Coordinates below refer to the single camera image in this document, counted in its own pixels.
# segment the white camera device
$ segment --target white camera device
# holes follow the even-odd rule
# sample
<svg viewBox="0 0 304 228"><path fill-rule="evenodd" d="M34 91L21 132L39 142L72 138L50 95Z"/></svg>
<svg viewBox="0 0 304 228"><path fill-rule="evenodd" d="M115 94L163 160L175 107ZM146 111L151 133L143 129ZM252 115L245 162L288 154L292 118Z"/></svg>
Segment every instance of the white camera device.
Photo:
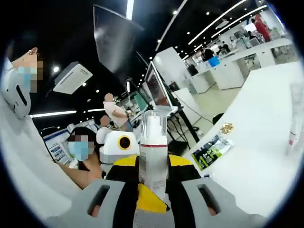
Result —
<svg viewBox="0 0 304 228"><path fill-rule="evenodd" d="M23 82L24 78L18 75L17 70L6 58L0 81L0 92L18 119L26 118L31 107L29 92L24 88Z"/></svg>
<svg viewBox="0 0 304 228"><path fill-rule="evenodd" d="M103 148L100 148L100 161L104 164L114 164L118 159L139 155L139 145L132 132L110 132Z"/></svg>

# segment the yellow lens ring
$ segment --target yellow lens ring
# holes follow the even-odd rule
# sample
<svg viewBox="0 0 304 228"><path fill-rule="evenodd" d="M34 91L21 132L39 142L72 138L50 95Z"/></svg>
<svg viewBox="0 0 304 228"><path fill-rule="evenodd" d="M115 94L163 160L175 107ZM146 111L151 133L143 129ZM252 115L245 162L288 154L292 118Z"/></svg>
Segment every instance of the yellow lens ring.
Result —
<svg viewBox="0 0 304 228"><path fill-rule="evenodd" d="M127 138L127 139L129 140L130 144L129 144L129 146L128 146L127 148L121 147L120 141L121 141L122 138ZM118 138L118 147L119 147L119 149L121 149L121 150L123 150L123 151L128 150L128 149L131 147L131 140L130 140L130 138L129 138L127 135L122 135L122 136L120 136L120 137Z"/></svg>

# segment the blue face mask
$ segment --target blue face mask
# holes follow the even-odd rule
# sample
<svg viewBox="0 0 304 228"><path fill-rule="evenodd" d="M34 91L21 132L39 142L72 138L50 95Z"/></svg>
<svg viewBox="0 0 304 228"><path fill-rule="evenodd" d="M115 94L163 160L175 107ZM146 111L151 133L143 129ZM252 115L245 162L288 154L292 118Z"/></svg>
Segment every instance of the blue face mask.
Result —
<svg viewBox="0 0 304 228"><path fill-rule="evenodd" d="M37 80L37 68L20 66L17 71L20 77L22 77L24 88L30 93L31 81Z"/></svg>
<svg viewBox="0 0 304 228"><path fill-rule="evenodd" d="M73 155L78 161L85 161L89 154L92 154L94 148L89 148L89 142L68 142L68 148L71 155Z"/></svg>

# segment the ceiling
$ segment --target ceiling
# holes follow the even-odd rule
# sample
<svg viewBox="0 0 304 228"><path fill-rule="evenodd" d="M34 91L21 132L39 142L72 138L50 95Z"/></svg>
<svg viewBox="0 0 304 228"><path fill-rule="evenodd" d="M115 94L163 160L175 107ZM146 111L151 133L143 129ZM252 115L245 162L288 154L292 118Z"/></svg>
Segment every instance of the ceiling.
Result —
<svg viewBox="0 0 304 228"><path fill-rule="evenodd" d="M31 94L31 114L73 111L68 114L54 117L35 118L34 123L38 130L54 127L43 131L43 135L65 128L71 123L77 124L87 118L99 119L104 112L83 113L88 109L103 108L104 95L112 93L120 96L125 92L119 80L108 71L98 60L94 40L93 4L104 6L122 15L126 15L127 0L50 0L37 10L37 20L31 23L16 37L13 58L24 54L32 47L38 47L39 54L44 60L44 79L38 82L38 92ZM155 49L183 0L134 0L132 21L144 28L136 40L136 51L145 61L156 55ZM215 20L227 9L239 2L238 0L188 0L177 15L167 35L163 39L158 51L177 46L188 54L193 52L194 45L209 42L218 21L209 28L203 36L193 44L188 45L199 32ZM235 20L257 7L255 0L248 0L232 10L224 18ZM93 76L86 82L85 87L80 87L74 94L66 95L52 91L54 78L71 62L78 61L86 67ZM59 66L60 71L54 73L54 66ZM137 85L142 74L146 72L146 65L136 57L130 60L131 71L129 77Z"/></svg>

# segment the red shirt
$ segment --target red shirt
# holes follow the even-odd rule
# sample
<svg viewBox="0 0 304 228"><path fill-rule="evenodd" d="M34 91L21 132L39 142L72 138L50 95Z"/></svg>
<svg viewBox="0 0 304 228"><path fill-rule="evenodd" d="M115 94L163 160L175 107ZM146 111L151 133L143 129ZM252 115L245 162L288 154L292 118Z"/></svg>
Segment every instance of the red shirt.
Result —
<svg viewBox="0 0 304 228"><path fill-rule="evenodd" d="M261 21L256 21L255 26L256 26L257 31L262 34L264 39L266 41L269 41L270 40L270 35L269 35L269 32L268 32L267 26Z"/></svg>

